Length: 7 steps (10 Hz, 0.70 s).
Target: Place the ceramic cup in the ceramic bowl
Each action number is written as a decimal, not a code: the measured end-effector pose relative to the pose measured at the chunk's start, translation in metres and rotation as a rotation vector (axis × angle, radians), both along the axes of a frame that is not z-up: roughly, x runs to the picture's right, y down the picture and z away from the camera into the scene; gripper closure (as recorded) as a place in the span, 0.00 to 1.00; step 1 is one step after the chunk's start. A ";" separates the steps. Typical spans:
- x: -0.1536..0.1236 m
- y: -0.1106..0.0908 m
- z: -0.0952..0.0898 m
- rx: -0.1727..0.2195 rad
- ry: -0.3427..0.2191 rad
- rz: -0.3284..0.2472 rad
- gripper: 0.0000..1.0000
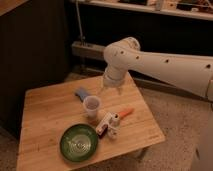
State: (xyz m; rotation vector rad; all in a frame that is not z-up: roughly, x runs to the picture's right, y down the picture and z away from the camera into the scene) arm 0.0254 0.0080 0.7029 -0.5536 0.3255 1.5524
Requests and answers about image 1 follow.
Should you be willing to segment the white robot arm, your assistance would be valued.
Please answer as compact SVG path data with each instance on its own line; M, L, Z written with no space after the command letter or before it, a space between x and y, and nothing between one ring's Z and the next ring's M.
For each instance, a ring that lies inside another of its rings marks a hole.
M143 52L134 37L104 48L103 85L120 87L133 70L213 101L213 57Z

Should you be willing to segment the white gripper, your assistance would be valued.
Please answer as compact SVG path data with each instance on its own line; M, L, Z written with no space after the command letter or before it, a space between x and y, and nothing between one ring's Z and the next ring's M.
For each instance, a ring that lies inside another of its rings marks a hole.
M116 75L109 73L107 71L103 74L103 86L100 88L99 94L104 92L107 87L116 88L118 95L122 95L123 88L120 87L124 84L124 76L123 75Z

